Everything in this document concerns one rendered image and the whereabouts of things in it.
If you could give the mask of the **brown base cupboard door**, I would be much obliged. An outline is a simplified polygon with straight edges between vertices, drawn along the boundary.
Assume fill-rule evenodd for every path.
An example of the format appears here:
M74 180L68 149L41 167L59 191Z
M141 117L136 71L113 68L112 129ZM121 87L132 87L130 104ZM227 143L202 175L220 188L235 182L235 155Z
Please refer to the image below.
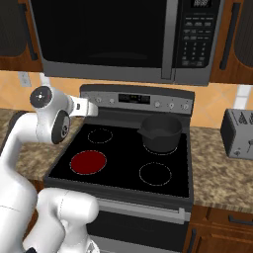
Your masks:
M197 235L192 253L253 253L253 232L196 224L189 226L183 253L187 253L193 228Z

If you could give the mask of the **black and silver microwave oven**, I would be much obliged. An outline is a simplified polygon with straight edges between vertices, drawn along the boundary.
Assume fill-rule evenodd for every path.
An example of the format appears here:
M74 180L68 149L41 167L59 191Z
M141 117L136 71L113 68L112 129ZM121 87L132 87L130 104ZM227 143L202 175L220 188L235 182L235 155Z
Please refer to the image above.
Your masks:
M50 77L206 86L224 0L178 0L171 79L163 79L167 0L29 0Z

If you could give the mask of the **black oven door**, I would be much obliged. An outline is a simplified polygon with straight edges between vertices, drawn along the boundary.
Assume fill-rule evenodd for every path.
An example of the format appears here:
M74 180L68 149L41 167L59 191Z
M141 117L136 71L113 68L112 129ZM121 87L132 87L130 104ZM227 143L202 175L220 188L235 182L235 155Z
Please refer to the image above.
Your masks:
M188 225L100 211L87 230L103 253L182 253Z

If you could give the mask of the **white wall outlet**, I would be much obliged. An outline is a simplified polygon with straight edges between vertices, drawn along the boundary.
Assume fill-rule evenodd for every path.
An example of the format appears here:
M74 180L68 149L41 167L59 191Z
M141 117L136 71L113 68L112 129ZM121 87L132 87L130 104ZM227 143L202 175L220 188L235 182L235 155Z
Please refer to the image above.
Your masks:
M20 84L22 87L31 87L31 80L28 72L25 71L19 71L18 72L18 77L20 80Z

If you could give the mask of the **black and silver stove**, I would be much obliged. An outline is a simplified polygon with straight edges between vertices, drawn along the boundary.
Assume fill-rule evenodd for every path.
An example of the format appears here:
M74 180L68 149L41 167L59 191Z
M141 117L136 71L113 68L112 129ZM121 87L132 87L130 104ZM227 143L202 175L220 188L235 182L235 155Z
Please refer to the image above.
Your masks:
M80 95L98 106L43 177L47 187L84 192L99 199L167 210L193 207L190 91L128 85L84 84ZM169 104L175 107L170 110ZM178 146L168 153L149 150L137 132L152 115L169 115L182 124Z

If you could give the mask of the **brown drawer front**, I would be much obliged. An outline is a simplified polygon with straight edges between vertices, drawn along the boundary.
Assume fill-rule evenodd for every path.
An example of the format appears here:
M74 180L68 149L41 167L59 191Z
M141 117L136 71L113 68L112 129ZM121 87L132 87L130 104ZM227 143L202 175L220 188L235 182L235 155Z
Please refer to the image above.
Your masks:
M213 225L231 227L234 229L244 229L244 230L249 230L250 232L253 232L253 226L229 222L228 216L230 214L233 215L233 217L236 219L243 219L243 220L248 220L248 221L253 220L253 213L221 210L221 209L215 209L215 208L208 208L206 218Z

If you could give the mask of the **brown wall cupboard door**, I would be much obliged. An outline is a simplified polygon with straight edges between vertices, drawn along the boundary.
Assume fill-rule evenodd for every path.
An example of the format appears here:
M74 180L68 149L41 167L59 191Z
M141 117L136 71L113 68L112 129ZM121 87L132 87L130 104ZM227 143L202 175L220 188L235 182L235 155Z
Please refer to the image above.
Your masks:
M226 68L219 69L231 19L232 5L240 3L240 10L232 39ZM215 46L212 83L253 84L253 0L224 0Z
M38 60L32 61L19 4L27 6L26 17ZM0 70L41 72L42 60L29 0L0 0Z

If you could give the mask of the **dark grey pot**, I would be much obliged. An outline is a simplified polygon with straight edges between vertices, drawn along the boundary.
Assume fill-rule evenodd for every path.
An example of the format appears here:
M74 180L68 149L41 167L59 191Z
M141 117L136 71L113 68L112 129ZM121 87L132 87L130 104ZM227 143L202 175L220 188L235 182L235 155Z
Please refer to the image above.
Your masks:
M152 115L141 123L137 132L149 150L156 153L168 153L179 144L182 124L173 116Z

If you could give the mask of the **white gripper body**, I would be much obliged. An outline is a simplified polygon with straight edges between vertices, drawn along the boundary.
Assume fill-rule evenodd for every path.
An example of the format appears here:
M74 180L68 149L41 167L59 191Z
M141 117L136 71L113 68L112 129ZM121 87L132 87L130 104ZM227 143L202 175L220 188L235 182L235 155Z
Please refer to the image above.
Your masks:
M99 114L99 109L98 106L91 103L91 102L87 102L87 113L86 116L87 117L97 117Z

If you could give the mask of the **silver toaster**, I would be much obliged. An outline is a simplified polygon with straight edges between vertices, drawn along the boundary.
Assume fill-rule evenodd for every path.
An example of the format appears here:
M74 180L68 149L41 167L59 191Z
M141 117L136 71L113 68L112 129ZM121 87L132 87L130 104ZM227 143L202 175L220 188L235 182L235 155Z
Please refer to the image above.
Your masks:
M229 158L253 160L253 111L226 109L220 134Z

